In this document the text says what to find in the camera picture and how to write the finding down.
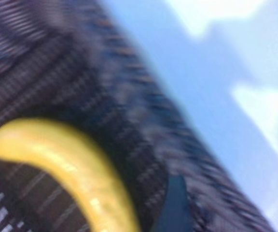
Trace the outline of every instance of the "woven fabric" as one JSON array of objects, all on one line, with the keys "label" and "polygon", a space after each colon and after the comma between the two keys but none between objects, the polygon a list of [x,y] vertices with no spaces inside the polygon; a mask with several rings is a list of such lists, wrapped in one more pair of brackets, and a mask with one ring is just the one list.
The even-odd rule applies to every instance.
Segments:
[{"label": "woven fabric", "polygon": [[[44,2],[0,1],[0,126],[47,116],[90,134],[128,184],[143,231],[159,215],[169,170],[184,177],[194,231],[272,232],[99,2]],[[27,221],[38,218],[47,231],[89,231],[71,197],[45,173],[0,162],[0,180],[33,213]]]}]

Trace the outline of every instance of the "sky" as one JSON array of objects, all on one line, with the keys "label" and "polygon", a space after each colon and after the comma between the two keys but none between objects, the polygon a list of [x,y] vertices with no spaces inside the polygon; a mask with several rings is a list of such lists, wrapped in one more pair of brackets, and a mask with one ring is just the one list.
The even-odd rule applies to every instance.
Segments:
[{"label": "sky", "polygon": [[103,0],[278,231],[278,0]]}]

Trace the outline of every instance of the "yellow plastic trim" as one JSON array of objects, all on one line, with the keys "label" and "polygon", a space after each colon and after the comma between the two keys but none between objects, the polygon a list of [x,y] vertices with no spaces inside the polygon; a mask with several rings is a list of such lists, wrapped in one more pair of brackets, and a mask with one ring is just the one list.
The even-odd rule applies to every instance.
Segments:
[{"label": "yellow plastic trim", "polygon": [[0,160],[40,168],[76,200],[94,232],[139,232],[123,182],[84,133],[47,119],[17,119],[0,128]]}]

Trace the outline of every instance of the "bag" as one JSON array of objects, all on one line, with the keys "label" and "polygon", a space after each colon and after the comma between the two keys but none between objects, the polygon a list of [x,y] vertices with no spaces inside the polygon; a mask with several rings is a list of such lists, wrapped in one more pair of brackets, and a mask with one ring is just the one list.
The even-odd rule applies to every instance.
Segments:
[{"label": "bag", "polygon": [[[36,116],[79,127],[102,146],[127,184],[143,231],[160,217],[168,175],[184,179],[195,232],[273,231],[96,0],[0,0],[0,126]],[[0,162],[0,232],[6,231],[89,226],[49,175]]]}]

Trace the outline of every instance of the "white cloud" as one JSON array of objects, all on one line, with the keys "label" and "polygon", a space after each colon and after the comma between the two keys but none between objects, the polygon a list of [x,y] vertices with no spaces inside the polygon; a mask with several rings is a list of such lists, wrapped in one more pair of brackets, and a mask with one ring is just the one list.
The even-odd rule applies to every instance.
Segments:
[{"label": "white cloud", "polygon": [[185,28],[196,38],[206,35],[216,21],[245,19],[269,0],[165,0]]},{"label": "white cloud", "polygon": [[231,93],[278,154],[278,90],[238,84]]}]

